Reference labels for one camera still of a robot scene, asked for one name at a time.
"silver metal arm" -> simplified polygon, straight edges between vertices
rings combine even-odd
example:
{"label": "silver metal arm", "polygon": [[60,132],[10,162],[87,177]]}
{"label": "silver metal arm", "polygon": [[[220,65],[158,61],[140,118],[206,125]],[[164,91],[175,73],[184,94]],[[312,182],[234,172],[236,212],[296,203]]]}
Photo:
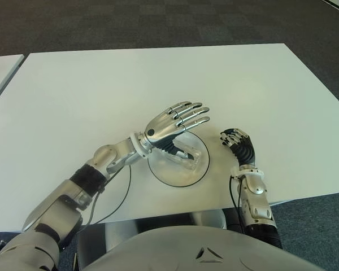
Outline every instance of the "silver metal arm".
{"label": "silver metal arm", "polygon": [[201,103],[178,103],[151,120],[144,133],[132,133],[130,138],[115,145],[100,147],[30,213],[23,226],[24,233],[1,250],[0,270],[52,270],[58,266],[59,251],[81,226],[80,210],[85,210],[93,196],[104,190],[114,173],[146,158],[154,147],[183,157],[184,152],[175,148],[172,141],[209,121],[209,117],[196,119],[209,110],[201,106]]}
{"label": "silver metal arm", "polygon": [[281,248],[277,227],[269,202],[264,173],[255,166],[255,151],[244,131],[234,128],[221,133],[223,145],[235,154],[239,163],[237,191],[241,199],[241,217],[244,233]]}

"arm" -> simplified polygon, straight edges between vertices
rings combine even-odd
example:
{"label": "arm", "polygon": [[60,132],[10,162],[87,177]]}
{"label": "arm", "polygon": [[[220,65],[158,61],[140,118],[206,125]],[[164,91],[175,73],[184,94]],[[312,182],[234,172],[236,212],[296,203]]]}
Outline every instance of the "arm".
{"label": "arm", "polygon": [[60,184],[26,219],[23,233],[0,251],[0,270],[55,270],[59,251],[79,230],[93,196],[126,165],[146,158],[154,147],[188,157],[173,145],[179,134],[210,120],[201,103],[178,103],[149,122],[143,133],[133,133],[115,145],[100,147],[68,180]]}
{"label": "arm", "polygon": [[223,145],[235,154],[239,164],[238,193],[244,233],[273,246],[282,248],[270,205],[264,173],[255,166],[255,150],[249,135],[240,129],[227,129],[221,133]]}

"clear plastic stand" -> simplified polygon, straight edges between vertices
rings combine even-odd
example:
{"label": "clear plastic stand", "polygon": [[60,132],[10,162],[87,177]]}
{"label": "clear plastic stand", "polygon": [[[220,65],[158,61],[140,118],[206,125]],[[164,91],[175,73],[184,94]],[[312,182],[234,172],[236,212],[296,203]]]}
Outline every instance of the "clear plastic stand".
{"label": "clear plastic stand", "polygon": [[[185,153],[178,152],[177,155],[172,155],[153,149],[148,157],[152,173],[161,182],[176,187],[198,182],[206,174],[210,162],[206,145],[190,132],[179,135],[173,144]],[[191,154],[193,159],[186,158],[186,154]]]}

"robot forearm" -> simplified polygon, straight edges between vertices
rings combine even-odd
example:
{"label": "robot forearm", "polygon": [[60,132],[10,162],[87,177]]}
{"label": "robot forearm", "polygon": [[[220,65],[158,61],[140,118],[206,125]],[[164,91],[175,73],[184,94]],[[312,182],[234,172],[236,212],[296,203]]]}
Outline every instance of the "robot forearm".
{"label": "robot forearm", "polygon": [[227,129],[221,133],[221,140],[235,154],[239,163],[238,194],[244,233],[281,248],[276,223],[266,198],[264,173],[255,166],[255,151],[250,137],[240,129]]}

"black rubber joint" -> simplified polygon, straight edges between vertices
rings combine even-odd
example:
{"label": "black rubber joint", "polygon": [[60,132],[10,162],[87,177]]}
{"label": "black rubber joint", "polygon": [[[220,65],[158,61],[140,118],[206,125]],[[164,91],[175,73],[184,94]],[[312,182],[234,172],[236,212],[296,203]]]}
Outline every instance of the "black rubber joint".
{"label": "black rubber joint", "polygon": [[94,196],[106,182],[102,173],[87,164],[78,169],[70,180],[83,188],[90,196]]}
{"label": "black rubber joint", "polygon": [[252,224],[245,228],[245,234],[275,247],[283,248],[277,229],[272,225]]}

